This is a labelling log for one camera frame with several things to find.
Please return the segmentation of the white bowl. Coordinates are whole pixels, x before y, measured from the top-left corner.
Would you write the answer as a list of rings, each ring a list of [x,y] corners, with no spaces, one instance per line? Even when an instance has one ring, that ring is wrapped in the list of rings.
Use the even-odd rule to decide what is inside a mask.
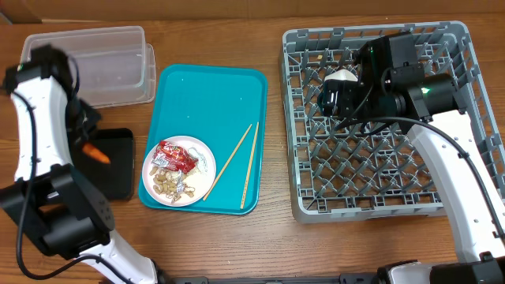
[[[356,75],[354,75],[352,72],[350,72],[348,69],[340,69],[338,71],[335,71],[329,75],[326,75],[324,78],[325,81],[328,80],[343,80],[343,81],[352,81],[352,82],[357,82],[358,78]]]

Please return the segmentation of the orange carrot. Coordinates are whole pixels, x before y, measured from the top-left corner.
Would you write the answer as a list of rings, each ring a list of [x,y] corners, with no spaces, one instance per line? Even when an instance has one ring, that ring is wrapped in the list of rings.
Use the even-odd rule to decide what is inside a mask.
[[[100,163],[110,164],[110,158],[89,142],[83,145],[82,152]]]

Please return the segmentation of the wooden chopstick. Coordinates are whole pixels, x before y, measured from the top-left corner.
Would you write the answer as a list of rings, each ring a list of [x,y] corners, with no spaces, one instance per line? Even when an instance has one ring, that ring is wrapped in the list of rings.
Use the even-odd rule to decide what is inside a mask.
[[[225,164],[223,165],[222,169],[219,171],[217,177],[215,178],[215,180],[213,181],[212,185],[211,185],[211,188],[209,189],[209,191],[205,194],[204,198],[203,198],[203,201],[206,201],[207,198],[210,196],[212,190],[214,189],[214,187],[217,185],[219,179],[222,177],[224,171],[226,170],[226,168],[229,166],[231,160],[233,159],[233,157],[235,156],[236,152],[238,151],[238,149],[240,148],[240,146],[242,145],[243,141],[245,140],[245,138],[247,137],[247,135],[249,134],[249,131],[250,129],[252,128],[252,124],[249,125],[249,127],[245,130],[244,134],[242,135],[241,139],[238,141],[238,143],[236,144],[234,150],[231,152],[230,156],[228,157],[227,161],[225,162]]]
[[[250,174],[251,174],[252,167],[253,167],[254,155],[255,155],[255,151],[256,151],[256,142],[257,142],[257,135],[259,132],[259,126],[260,126],[260,123],[257,122],[256,129],[254,132],[253,141],[252,141],[251,152],[250,152],[250,156],[249,156],[248,169],[247,169],[247,173],[245,176],[245,184],[244,184],[243,193],[242,193],[242,197],[241,197],[241,204],[240,204],[241,210],[244,209],[244,207],[245,207],[245,200],[246,200],[246,195],[247,195],[248,187],[249,187],[249,179],[250,179]]]

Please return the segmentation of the red snack wrapper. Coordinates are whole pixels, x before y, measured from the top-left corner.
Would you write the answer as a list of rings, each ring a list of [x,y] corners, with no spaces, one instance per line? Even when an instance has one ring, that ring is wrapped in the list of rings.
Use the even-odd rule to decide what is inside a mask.
[[[196,167],[198,159],[193,158],[182,146],[162,140],[156,146],[151,162],[166,170],[180,170],[187,174]]]

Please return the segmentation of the teal serving tray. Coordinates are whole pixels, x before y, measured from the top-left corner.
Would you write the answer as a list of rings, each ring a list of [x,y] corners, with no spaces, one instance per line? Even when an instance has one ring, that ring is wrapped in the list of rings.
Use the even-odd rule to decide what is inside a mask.
[[[183,211],[246,215],[259,201],[264,149],[268,82],[255,69],[175,64],[160,77],[151,116],[146,150],[173,136],[201,140],[215,157],[217,174],[245,130],[249,134],[206,201],[182,207]],[[244,209],[240,209],[245,176],[259,122]]]

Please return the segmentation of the white tissue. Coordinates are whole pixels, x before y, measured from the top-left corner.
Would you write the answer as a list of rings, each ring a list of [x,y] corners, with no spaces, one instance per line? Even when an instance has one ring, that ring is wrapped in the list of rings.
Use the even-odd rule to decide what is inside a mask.
[[[196,167],[202,173],[208,172],[208,164],[204,154],[200,153],[195,147],[188,149],[189,155],[196,160]]]

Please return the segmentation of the white plate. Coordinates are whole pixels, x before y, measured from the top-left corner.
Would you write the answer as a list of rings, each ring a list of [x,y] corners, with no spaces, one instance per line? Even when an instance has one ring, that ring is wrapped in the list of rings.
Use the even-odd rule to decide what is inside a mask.
[[[155,152],[155,148],[158,144],[154,146],[153,149],[150,150],[146,159],[144,160],[142,167],[141,184],[144,186],[144,189],[147,191],[148,195],[151,198],[153,198],[158,204],[165,205],[168,207],[185,207],[194,204],[205,196],[205,194],[211,188],[213,181],[215,180],[216,165],[214,155],[212,154],[210,148],[206,144],[190,136],[173,136],[171,138],[165,139],[165,141],[182,146],[187,151],[189,148],[195,147],[200,153],[204,154],[208,164],[208,172],[206,174],[202,174],[197,169],[197,167],[195,167],[187,173],[188,177],[186,181],[190,186],[192,186],[195,189],[195,196],[193,198],[183,196],[179,201],[172,204],[169,198],[166,198],[164,195],[158,195],[154,191],[154,189],[152,188],[154,182],[151,181],[149,172],[153,166],[156,166],[155,164],[152,163],[152,157]]]

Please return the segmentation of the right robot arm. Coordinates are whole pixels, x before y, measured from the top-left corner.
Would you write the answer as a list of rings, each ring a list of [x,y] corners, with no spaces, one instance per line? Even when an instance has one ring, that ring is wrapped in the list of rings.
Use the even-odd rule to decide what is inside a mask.
[[[407,260],[380,267],[376,283],[501,283],[504,204],[474,140],[466,102],[446,73],[427,76],[413,35],[400,32],[365,43],[358,73],[324,78],[318,105],[341,126],[398,124],[428,167],[450,222],[456,263]]]

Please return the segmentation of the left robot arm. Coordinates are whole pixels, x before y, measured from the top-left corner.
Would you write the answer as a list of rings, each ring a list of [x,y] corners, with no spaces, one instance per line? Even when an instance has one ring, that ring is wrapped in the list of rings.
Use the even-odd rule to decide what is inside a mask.
[[[168,283],[154,260],[115,229],[108,199],[73,164],[100,114],[83,99],[77,62],[50,44],[6,70],[2,90],[17,113],[19,158],[1,208],[17,224],[21,272],[48,280],[86,263],[112,283]]]

